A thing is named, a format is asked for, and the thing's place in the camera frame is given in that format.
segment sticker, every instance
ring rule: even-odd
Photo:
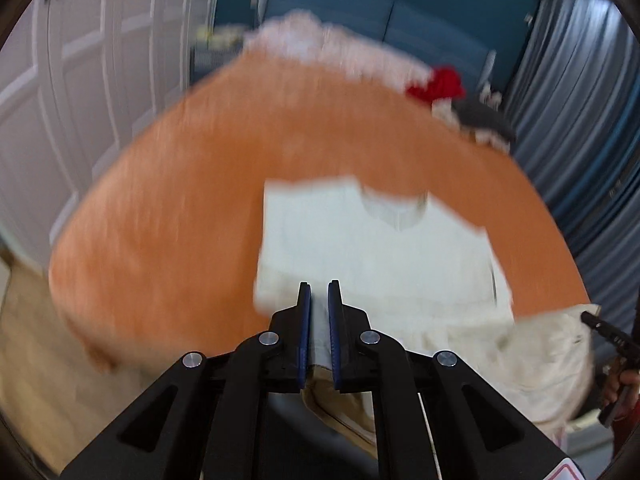
[[[565,458],[545,480],[584,480],[584,476],[570,458]]]

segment red cloth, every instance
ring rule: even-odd
[[[616,420],[612,425],[613,430],[613,456],[616,456],[622,445],[626,442],[631,435],[631,432],[640,422],[640,402],[636,404],[634,410],[629,413],[625,418]]]
[[[463,98],[466,95],[458,72],[450,66],[433,70],[433,78],[426,86],[411,84],[405,93],[428,104],[437,99]]]

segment metal screw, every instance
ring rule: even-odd
[[[202,363],[202,355],[197,352],[191,352],[182,358],[182,364],[187,368],[195,368]]]
[[[373,330],[367,330],[360,334],[360,340],[367,345],[375,345],[380,342],[380,334]]]
[[[437,359],[442,366],[455,366],[458,362],[456,355],[453,352],[447,351],[439,352]]]
[[[258,341],[265,346],[275,345],[280,337],[275,332],[263,332],[260,334]]]

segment headboard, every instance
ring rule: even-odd
[[[495,50],[401,0],[258,0],[257,22],[294,9],[310,10],[322,22],[388,43],[430,66],[453,65],[469,92],[491,78]]]

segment blue curtain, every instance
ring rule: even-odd
[[[591,300],[631,329],[640,285],[640,45],[610,0],[544,0],[505,114],[512,154]],[[598,358],[610,355],[602,342]]]

